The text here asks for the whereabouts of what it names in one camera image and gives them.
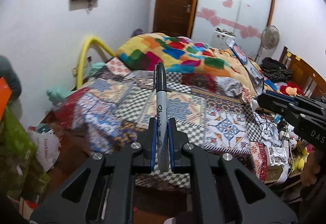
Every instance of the clothes pile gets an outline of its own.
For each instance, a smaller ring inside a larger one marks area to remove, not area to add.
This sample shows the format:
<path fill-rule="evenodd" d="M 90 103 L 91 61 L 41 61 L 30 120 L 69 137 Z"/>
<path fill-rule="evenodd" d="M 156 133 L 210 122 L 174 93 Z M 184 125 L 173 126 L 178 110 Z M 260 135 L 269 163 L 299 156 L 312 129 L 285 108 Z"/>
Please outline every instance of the clothes pile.
<path fill-rule="evenodd" d="M 271 57 L 264 58 L 260 67 L 265 73 L 265 77 L 274 83 L 281 81 L 287 82 L 292 79 L 292 70 L 287 69 L 286 65 Z"/>

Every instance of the yellow pipe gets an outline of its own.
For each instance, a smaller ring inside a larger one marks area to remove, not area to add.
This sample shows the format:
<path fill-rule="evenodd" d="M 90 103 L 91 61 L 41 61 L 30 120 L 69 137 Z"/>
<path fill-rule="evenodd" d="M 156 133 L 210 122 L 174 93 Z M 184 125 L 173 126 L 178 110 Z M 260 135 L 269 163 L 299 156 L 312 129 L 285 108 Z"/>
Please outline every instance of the yellow pipe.
<path fill-rule="evenodd" d="M 87 37 L 87 39 L 85 40 L 85 42 L 83 44 L 83 47 L 81 48 L 81 52 L 79 55 L 77 83 L 76 83 L 77 89 L 83 85 L 83 74 L 84 74 L 86 54 L 87 54 L 90 44 L 93 42 L 98 44 L 100 47 L 102 47 L 111 57 L 116 57 L 115 52 L 112 51 L 109 47 L 107 47 L 106 44 L 104 44 L 99 38 L 97 38 L 95 36 Z"/>

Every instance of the wooden door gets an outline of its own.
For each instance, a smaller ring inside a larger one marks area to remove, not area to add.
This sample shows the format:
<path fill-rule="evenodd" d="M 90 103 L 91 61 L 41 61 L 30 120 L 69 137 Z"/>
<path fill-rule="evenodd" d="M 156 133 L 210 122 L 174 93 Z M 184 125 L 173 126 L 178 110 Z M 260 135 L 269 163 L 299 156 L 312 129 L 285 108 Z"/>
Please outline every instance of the wooden door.
<path fill-rule="evenodd" d="M 154 32 L 186 36 L 192 0 L 156 0 Z"/>

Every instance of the wooden headboard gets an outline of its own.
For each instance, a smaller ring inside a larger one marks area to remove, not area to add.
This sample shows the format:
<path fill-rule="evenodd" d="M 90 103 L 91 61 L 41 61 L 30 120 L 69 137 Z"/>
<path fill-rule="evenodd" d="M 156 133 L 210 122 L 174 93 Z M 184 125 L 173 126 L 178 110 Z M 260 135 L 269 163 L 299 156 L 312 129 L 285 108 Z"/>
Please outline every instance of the wooden headboard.
<path fill-rule="evenodd" d="M 289 52 L 286 46 L 280 62 L 293 71 L 293 82 L 302 87 L 306 96 L 320 98 L 326 93 L 326 81 L 307 62 Z"/>

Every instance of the patterned bedspread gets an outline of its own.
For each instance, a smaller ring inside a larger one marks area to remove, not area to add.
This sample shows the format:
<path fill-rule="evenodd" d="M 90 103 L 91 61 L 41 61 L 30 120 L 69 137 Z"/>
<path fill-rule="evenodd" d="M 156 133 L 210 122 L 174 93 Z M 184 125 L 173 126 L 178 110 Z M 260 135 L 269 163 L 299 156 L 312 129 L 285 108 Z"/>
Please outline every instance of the patterned bedspread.
<path fill-rule="evenodd" d="M 226 51 L 203 43 L 193 43 L 185 37 L 169 37 L 163 33 L 142 34 L 128 40 L 116 51 L 121 61 L 132 70 L 154 70 L 163 62 L 166 71 L 205 73 L 231 77 L 256 94 L 245 68 Z"/>
<path fill-rule="evenodd" d="M 69 130 L 88 153 L 112 153 L 134 142 L 156 115 L 152 72 L 131 71 L 111 59 L 78 91 L 60 101 L 49 116 L 57 126 Z M 190 142 L 216 154 L 232 153 L 264 180 L 263 157 L 250 141 L 255 135 L 253 116 L 241 103 L 248 91 L 231 78 L 209 74 L 167 72 L 168 117 L 188 134 Z M 186 174 L 139 175 L 136 184 L 163 190 L 189 188 Z"/>

